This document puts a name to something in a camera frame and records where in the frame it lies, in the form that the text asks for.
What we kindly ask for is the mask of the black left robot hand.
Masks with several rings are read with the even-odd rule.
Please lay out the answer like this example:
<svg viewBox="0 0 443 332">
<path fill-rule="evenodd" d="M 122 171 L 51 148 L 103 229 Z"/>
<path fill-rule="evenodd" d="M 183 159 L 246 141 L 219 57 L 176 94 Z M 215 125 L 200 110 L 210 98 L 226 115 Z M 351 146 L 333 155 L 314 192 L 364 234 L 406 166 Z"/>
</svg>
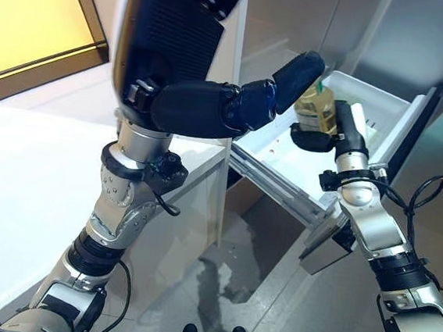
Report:
<svg viewBox="0 0 443 332">
<path fill-rule="evenodd" d="M 283 114 L 324 72 L 315 51 L 243 86 L 207 75 L 239 0 L 127 0 L 113 85 L 125 118 L 148 130 L 234 138 Z"/>
</svg>

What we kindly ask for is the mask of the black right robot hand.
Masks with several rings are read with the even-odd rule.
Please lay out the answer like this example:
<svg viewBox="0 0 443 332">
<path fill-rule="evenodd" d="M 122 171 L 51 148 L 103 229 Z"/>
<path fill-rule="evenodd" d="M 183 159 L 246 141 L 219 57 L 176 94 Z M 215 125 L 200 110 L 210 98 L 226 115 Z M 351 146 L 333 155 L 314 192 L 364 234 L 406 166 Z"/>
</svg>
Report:
<svg viewBox="0 0 443 332">
<path fill-rule="evenodd" d="M 361 104 L 349 105 L 344 100 L 335 100 L 336 133 L 327 134 L 313 130 L 302 130 L 299 123 L 290 128 L 291 139 L 298 148 L 309 152 L 330 152 L 335 149 L 334 157 L 349 152 L 361 152 L 369 157 L 366 146 L 366 119 Z"/>
</svg>

